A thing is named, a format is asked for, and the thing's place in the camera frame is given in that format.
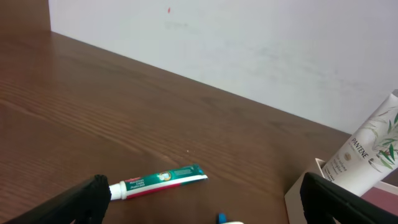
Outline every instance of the pantene bottle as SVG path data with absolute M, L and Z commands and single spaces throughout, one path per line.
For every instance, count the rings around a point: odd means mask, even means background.
M 398 166 L 398 90 L 323 166 L 325 178 L 362 196 Z

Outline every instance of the white cap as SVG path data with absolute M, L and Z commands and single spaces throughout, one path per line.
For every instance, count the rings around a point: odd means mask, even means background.
M 111 200 L 122 199 L 122 189 L 120 184 L 110 185 L 109 189 L 111 191 Z

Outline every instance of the blue object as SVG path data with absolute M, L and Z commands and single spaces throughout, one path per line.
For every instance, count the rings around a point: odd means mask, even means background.
M 218 214 L 218 224 L 226 223 L 226 215 L 224 213 Z

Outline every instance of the white wall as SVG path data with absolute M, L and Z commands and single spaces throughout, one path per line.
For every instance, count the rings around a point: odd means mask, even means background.
M 54 32 L 349 133 L 398 88 L 396 0 L 49 2 Z

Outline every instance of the open box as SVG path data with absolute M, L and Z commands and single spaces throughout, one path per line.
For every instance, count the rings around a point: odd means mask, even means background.
M 325 161 L 314 159 L 310 167 L 298 178 L 296 183 L 285 194 L 285 203 L 287 215 L 290 224 L 306 224 L 304 217 L 303 205 L 301 203 L 300 188 L 306 172 L 313 172 L 325 177 L 321 168 L 325 165 Z M 374 205 L 398 215 L 398 187 L 384 182 L 378 182 L 371 190 L 366 192 L 361 198 L 373 203 Z

